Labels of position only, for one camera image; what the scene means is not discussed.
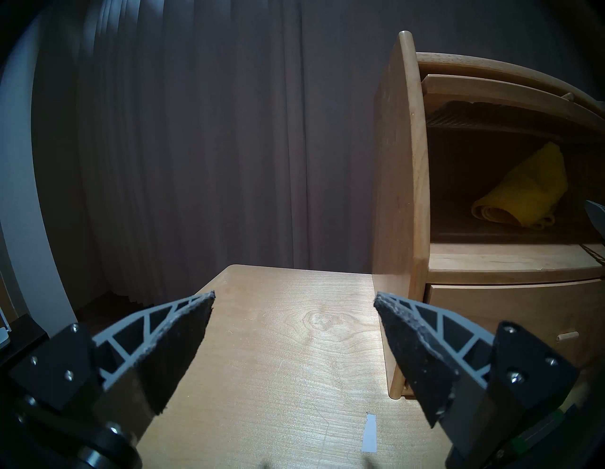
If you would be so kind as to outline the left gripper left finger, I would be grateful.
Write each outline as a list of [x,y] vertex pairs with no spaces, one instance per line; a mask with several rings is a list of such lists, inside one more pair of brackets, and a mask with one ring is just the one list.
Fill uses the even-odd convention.
[[88,426],[144,435],[162,414],[202,343],[215,292],[132,313],[92,336],[67,325],[9,369],[42,410]]

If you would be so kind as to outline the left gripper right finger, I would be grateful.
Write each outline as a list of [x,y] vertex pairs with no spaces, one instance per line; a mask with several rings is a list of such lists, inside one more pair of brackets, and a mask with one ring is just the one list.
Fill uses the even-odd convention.
[[440,307],[378,292],[374,307],[402,375],[450,455],[514,455],[512,440],[564,402],[579,370],[512,321],[495,334]]

